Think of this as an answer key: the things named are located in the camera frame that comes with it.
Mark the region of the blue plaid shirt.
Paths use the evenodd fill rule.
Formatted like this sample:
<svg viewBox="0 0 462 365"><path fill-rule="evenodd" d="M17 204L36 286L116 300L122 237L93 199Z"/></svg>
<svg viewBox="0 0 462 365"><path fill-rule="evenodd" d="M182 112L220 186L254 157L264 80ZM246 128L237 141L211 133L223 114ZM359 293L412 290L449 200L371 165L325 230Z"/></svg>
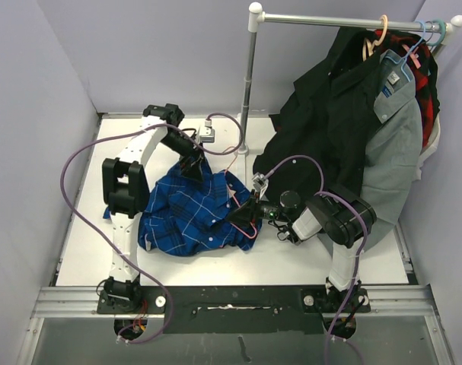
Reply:
<svg viewBox="0 0 462 365"><path fill-rule="evenodd" d="M176 163L155 183L139 222L140 247L181 257L225 246L253 247L262 221L241 229L225 220L250 191L233 173L212 172L206 160L202 172L202 182L192 181L181 176Z"/></svg>

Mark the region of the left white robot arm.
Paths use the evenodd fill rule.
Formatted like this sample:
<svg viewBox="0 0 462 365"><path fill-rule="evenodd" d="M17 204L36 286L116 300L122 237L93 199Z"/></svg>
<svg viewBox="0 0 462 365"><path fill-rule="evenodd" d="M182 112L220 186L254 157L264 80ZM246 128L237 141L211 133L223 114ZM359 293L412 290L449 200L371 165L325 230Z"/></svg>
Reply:
<svg viewBox="0 0 462 365"><path fill-rule="evenodd" d="M142 113L143 133L131 139L115 158L102 163L103 198L113 225L113 244L121 252L113 254L104 292L127 313L142 303L139 273L124 260L137 263L139 221L150 199L145 165L162 143L180 155L178 167L184 177L202 182L204 154L197 146L215 140L210 121L200 123L195 135L187 138L177 131L183 119L184 113L176 104L147 106Z"/></svg>

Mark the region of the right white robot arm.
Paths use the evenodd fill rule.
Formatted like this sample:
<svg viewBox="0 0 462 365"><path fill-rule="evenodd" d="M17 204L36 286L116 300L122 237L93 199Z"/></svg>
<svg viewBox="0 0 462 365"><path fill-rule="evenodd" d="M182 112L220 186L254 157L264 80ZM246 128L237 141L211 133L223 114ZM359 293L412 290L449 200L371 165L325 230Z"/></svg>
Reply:
<svg viewBox="0 0 462 365"><path fill-rule="evenodd" d="M331 309L342 311L351 305L360 283L358 264L372 225L374 209L342 186L318 192L307 201L294 191L283 192L278 203L264 201L253 192L226 220L248 228L259 220L275 226L280 240L296 245L322 234L333 242L332 266L326 279L326 301Z"/></svg>

